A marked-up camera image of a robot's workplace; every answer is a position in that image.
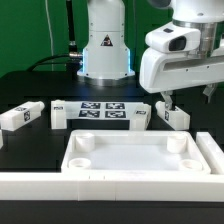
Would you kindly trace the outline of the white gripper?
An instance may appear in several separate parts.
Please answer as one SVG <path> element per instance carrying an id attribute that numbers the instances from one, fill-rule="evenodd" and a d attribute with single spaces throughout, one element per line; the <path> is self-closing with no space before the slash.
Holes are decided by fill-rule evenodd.
<path id="1" fill-rule="evenodd" d="M 203 94 L 210 102 L 217 83 L 224 82 L 224 44 L 215 47 L 217 26 L 173 21 L 146 35 L 139 82 L 149 93 L 162 92 L 167 110 L 173 106 L 171 90 L 207 85 Z"/>

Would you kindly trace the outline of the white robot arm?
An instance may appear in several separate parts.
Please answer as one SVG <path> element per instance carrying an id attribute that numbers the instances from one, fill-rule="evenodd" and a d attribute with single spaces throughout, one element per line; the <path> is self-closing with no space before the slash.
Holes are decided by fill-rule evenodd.
<path id="1" fill-rule="evenodd" d="M 140 65 L 139 82 L 149 93 L 205 85 L 211 93 L 224 82 L 224 0 L 147 0 L 173 10 L 172 21 L 149 32 Z M 87 0 L 89 41 L 83 49 L 78 76 L 95 85 L 114 85 L 134 75 L 124 43 L 122 0 Z"/>

